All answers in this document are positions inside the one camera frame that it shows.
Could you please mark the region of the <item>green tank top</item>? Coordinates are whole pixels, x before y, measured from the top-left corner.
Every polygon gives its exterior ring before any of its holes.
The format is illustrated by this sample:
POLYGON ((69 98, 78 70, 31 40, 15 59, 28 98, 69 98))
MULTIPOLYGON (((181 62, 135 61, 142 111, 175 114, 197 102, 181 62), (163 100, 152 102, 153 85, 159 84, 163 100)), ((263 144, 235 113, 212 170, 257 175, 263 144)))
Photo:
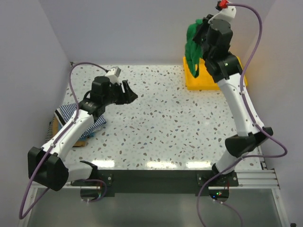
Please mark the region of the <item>green tank top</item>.
POLYGON ((203 24, 202 19, 197 19, 195 23, 189 25, 186 34, 185 44, 185 58, 190 73, 194 78, 199 76, 199 63, 202 57, 202 50, 200 45, 194 42, 194 36, 198 30, 198 27, 203 24))

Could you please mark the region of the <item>blue white striped tank top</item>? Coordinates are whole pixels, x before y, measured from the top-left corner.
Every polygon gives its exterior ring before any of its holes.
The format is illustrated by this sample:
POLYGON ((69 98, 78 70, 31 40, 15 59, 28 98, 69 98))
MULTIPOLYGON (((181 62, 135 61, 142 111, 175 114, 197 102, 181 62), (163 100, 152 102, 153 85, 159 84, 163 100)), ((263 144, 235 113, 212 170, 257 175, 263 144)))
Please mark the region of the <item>blue white striped tank top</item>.
MULTIPOLYGON (((61 126, 64 126, 68 120, 72 117, 74 112, 76 111, 76 104, 66 104, 61 105, 58 109, 55 111, 55 116, 60 122, 61 126)), ((103 116, 100 116, 96 122, 94 122, 80 137, 80 139, 84 138, 86 135, 96 132, 101 129, 103 125, 106 124, 106 120, 103 116)))

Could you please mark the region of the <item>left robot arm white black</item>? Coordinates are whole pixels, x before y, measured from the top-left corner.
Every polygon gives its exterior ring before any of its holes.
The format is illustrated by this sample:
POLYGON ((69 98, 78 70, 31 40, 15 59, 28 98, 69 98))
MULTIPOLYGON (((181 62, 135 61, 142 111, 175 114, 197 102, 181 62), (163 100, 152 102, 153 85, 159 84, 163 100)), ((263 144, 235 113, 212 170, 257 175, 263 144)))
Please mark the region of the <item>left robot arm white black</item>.
POLYGON ((138 95, 126 80, 118 82, 115 76, 95 77, 91 90, 76 105, 76 111, 60 131, 42 147, 29 150, 28 176, 54 191, 63 188, 67 182, 82 180, 86 185, 98 181, 98 168, 87 161, 66 165, 68 153, 81 135, 103 115, 110 104, 130 104, 138 95))

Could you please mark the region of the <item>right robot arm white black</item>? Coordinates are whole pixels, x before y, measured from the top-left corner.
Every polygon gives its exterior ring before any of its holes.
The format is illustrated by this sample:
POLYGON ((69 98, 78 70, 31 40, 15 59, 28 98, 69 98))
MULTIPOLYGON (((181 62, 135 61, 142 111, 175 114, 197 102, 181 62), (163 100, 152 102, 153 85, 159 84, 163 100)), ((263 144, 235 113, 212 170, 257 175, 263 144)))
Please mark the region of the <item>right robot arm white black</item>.
POLYGON ((229 22, 214 19, 209 14, 202 19, 193 38, 201 47, 206 70, 224 94, 236 125, 236 135, 225 140, 226 150, 212 166, 210 177, 217 186, 228 180, 228 174, 235 169, 232 164, 238 158, 249 154, 267 139, 254 125, 242 99, 247 89, 241 80, 241 64, 229 51, 232 36, 229 22))

